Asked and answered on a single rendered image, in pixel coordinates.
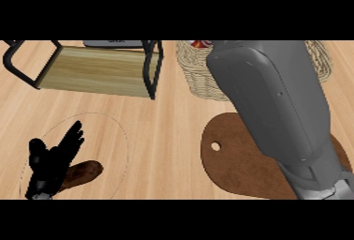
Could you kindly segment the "clear round plate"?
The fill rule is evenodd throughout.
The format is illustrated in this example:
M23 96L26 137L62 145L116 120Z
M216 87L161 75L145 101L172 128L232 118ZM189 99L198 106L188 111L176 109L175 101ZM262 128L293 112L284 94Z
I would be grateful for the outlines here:
M37 136L48 145L57 146L76 123L82 122L85 143L73 165L95 160L102 165L98 178L55 196L55 200L113 200L123 186L129 167L129 139L120 121L105 113L83 112L62 119Z

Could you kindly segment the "pale wicker basket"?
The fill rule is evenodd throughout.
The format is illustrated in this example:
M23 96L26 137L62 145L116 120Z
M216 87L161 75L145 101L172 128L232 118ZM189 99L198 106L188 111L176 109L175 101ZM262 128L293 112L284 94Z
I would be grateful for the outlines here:
M306 48L312 57L315 70L321 83L326 83L332 77L334 64L326 44L322 40L306 40ZM213 46L207 49L197 49L191 46L191 40L178 41L178 62L183 69L191 93L204 99L229 101L211 76L207 67L207 57Z

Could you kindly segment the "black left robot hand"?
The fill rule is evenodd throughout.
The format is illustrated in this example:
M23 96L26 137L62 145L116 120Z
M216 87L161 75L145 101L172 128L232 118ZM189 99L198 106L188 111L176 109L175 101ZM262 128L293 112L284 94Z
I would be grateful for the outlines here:
M48 149L40 139L30 140L30 166L33 177L26 197L37 193L58 194L71 162L85 143L82 122L76 121L68 129L60 144Z

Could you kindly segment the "black rack with wooden shelf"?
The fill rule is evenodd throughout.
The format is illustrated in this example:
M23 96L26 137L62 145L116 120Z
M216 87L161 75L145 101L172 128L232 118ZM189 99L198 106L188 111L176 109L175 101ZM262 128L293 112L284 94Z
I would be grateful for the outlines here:
M64 46L54 40L55 52L36 79L15 67L12 57L26 43L6 40L6 70L34 88L88 92L139 98L157 97L164 61L161 40L144 40L144 49Z

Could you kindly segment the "brown wooden cutting board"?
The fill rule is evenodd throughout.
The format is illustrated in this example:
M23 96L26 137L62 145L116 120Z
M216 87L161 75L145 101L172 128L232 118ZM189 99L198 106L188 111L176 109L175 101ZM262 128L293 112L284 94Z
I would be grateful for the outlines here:
M353 167L344 147L331 134L329 123L319 136L321 144L334 145L343 176L335 186L319 197L312 195L312 199L354 199ZM201 159L210 180L228 192L273 200L298 198L278 161L262 154L237 112L222 113L210 120L203 134Z

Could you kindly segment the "brown potato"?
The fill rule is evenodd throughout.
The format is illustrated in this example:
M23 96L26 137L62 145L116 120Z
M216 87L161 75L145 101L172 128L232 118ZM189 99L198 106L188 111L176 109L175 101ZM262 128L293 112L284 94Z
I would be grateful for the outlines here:
M102 174L102 164L95 160L80 162L70 167L60 191L74 188L92 182Z

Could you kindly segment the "grey flat appliance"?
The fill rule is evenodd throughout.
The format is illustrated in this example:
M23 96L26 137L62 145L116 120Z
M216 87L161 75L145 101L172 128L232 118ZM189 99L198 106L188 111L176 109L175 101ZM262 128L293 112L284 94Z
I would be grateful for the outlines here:
M144 49L149 46L149 42L142 40L85 40L83 44L86 47L110 49Z

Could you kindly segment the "red and white can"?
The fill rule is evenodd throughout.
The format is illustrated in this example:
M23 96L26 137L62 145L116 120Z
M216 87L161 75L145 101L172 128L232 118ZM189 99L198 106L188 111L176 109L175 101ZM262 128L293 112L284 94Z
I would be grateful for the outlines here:
M191 46L197 49L207 49L213 45L213 42L210 40L192 40Z

